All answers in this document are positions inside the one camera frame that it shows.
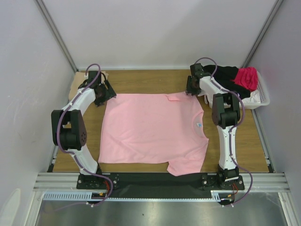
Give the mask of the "pink t shirt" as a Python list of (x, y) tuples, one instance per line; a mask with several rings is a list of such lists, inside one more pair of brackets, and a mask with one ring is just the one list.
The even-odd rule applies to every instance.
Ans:
[(168, 163), (174, 176), (199, 173), (208, 147), (195, 96), (118, 94), (103, 117), (100, 163)]

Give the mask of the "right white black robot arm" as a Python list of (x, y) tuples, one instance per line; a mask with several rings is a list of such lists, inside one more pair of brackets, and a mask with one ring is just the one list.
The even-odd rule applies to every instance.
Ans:
[(236, 130), (240, 122), (241, 99), (233, 92), (220, 86), (213, 75), (204, 72), (200, 63), (190, 66), (186, 93), (207, 95), (212, 99), (212, 121), (217, 126), (220, 141), (220, 159), (214, 185), (224, 190), (243, 190), (244, 182), (239, 175), (236, 160)]

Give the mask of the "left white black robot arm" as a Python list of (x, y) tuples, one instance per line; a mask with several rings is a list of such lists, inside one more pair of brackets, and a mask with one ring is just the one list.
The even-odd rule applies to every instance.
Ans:
[(79, 168), (77, 189), (111, 189), (111, 180), (103, 176), (99, 163), (94, 160), (87, 147), (87, 130), (83, 115), (91, 103), (96, 106), (116, 97), (107, 75), (89, 71), (79, 85), (75, 96), (61, 110), (51, 113), (54, 144), (69, 154)]

